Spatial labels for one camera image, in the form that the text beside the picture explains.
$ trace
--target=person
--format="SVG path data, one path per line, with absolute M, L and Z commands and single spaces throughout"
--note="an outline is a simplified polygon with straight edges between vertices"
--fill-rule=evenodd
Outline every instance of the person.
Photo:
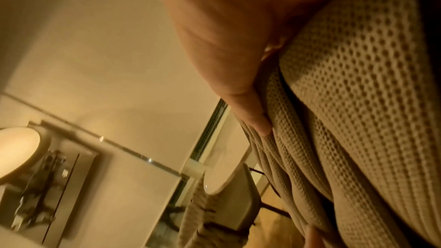
M 239 119 L 269 135 L 272 125 L 254 79 L 262 60 L 299 30 L 296 18 L 322 0 L 163 1 L 191 62 L 212 90 Z M 317 231 L 310 231 L 315 239 Z

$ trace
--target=wooden floor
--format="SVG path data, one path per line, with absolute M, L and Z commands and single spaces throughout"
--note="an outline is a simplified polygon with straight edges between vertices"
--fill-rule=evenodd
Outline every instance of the wooden floor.
M 262 201 L 283 209 L 280 198 L 269 187 Z M 304 239 L 291 219 L 280 216 L 267 209 L 261 209 L 256 218 L 256 226 L 251 227 L 245 248 L 302 248 Z

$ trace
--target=textured cloth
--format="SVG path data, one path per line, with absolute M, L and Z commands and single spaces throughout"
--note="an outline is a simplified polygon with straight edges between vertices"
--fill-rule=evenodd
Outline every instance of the textured cloth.
M 208 195 L 204 190 L 204 177 L 197 182 L 192 202 L 185 210 L 178 235 L 179 248 L 241 248 L 248 234 L 226 231 L 214 223 L 219 195 Z
M 258 76 L 273 133 L 242 126 L 327 247 L 441 248 L 439 1 L 330 0 Z

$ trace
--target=finger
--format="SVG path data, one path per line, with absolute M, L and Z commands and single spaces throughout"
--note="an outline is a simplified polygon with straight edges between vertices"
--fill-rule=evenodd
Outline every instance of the finger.
M 304 248 L 325 248 L 322 236 L 313 226 L 306 227 Z
M 272 131 L 272 124 L 266 116 L 259 95 L 251 88 L 245 93 L 222 96 L 235 115 L 246 124 L 253 127 L 261 136 L 267 136 Z

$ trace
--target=metal strip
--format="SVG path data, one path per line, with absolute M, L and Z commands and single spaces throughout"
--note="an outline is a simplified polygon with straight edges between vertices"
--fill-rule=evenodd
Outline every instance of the metal strip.
M 131 149 L 125 147 L 125 146 L 122 146 L 122 145 L 120 145 L 120 144 L 118 144 L 118 143 L 116 143 L 116 142 L 114 142 L 112 140 L 109 140 L 109 139 L 105 138 L 104 136 L 98 135 L 98 134 L 96 134 L 96 133 L 94 133 L 92 131 L 89 131 L 89 130 L 81 127 L 81 126 L 78 126 L 78 125 L 76 125 L 76 124 L 74 124 L 74 123 L 72 123 L 70 121 L 67 121 L 67 120 L 65 120 L 65 119 L 63 119 L 63 118 L 61 118 L 59 116 L 56 116 L 56 115 L 54 115 L 54 114 L 52 114 L 52 113 L 50 113 L 50 112 L 48 112 L 48 111 L 46 111 L 46 110 L 44 110 L 44 109 L 42 109 L 40 107 L 37 107 L 37 106 L 35 106 L 35 105 L 33 105 L 33 104 L 29 103 L 29 102 L 26 102 L 26 101 L 24 101 L 24 100 L 22 100 L 22 99 L 20 99 L 20 98 L 18 98 L 16 96 L 10 94 L 10 93 L 3 92 L 2 95 L 6 96 L 6 97 L 8 97 L 8 98 L 18 102 L 18 103 L 21 103 L 21 104 L 23 104 L 23 105 L 25 105 L 27 107 L 30 107 L 31 109 L 34 109 L 34 110 L 36 110 L 36 111 L 38 111 L 40 113 L 43 113 L 43 114 L 45 114 L 45 115 L 47 115 L 47 116 L 49 116 L 49 117 L 51 117 L 53 119 L 61 121 L 61 122 L 65 123 L 65 124 L 73 127 L 76 130 L 79 130 L 79 131 L 81 131 L 83 133 L 86 133 L 86 134 L 96 138 L 100 142 L 105 142 L 105 143 L 107 143 L 107 144 L 109 144 L 109 145 L 111 145 L 113 147 L 116 147 L 116 148 L 118 148 L 118 149 L 120 149 L 120 150 L 122 150 L 122 151 L 124 151 L 124 152 L 126 152 L 126 153 L 128 153 L 130 155 L 132 155 L 132 156 L 137 157 L 138 159 L 141 159 L 142 161 L 145 161 L 145 162 L 147 162 L 147 163 L 149 163 L 149 164 L 151 164 L 151 165 L 153 165 L 155 167 L 158 167 L 158 168 L 168 172 L 169 174 L 172 174 L 172 175 L 177 176 L 177 177 L 187 177 L 186 175 L 181 175 L 178 171 L 176 171 L 176 170 L 174 170 L 174 169 L 172 169 L 170 167 L 167 167 L 167 166 L 161 164 L 160 162 L 156 162 L 156 161 L 154 161 L 153 159 L 151 159 L 149 157 L 146 157 L 146 156 L 144 156 L 144 155 L 142 155 L 142 154 L 140 154 L 140 153 L 138 153 L 136 151 L 133 151 L 133 150 L 131 150 Z

